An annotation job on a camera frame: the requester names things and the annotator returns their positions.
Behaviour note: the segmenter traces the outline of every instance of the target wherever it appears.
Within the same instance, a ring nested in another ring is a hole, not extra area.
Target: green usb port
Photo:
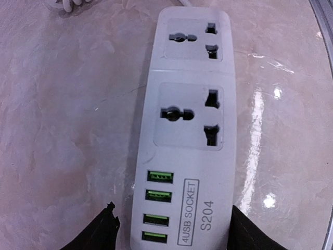
[[[147,181],[173,183],[173,173],[148,171]]]
[[[142,232],[142,239],[144,241],[166,243],[168,240],[168,235],[162,233]]]
[[[146,199],[156,202],[171,202],[171,192],[146,190]]]
[[[144,214],[144,224],[168,227],[169,226],[169,217]]]

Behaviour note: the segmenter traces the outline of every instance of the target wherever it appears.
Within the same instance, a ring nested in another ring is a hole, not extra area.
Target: marble surface
[[[333,84],[307,0],[191,0],[226,11],[237,75],[235,204],[288,249],[321,249],[333,203]],[[0,249],[59,249],[106,205],[129,249],[159,12],[176,0],[0,8]]]

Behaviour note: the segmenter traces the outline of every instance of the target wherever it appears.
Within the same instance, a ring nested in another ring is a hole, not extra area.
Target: model number
[[[212,228],[212,219],[213,219],[213,209],[212,206],[214,202],[204,202],[205,206],[204,209],[202,210],[202,217],[201,217],[201,222],[203,222],[200,225],[201,230],[206,230],[209,231]]]

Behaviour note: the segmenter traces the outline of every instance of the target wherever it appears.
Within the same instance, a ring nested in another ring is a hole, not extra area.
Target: cable
[[[189,2],[189,0],[179,0],[179,2],[181,2],[182,5],[186,7],[192,7],[192,4]]]
[[[81,5],[85,1],[89,3],[91,0],[45,0],[45,2],[54,9],[64,9],[66,12],[73,10],[73,5]]]

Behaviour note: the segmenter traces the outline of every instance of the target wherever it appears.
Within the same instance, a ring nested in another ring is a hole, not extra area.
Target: extension socket
[[[226,249],[236,129],[228,15],[210,8],[164,9],[140,133],[132,250]]]

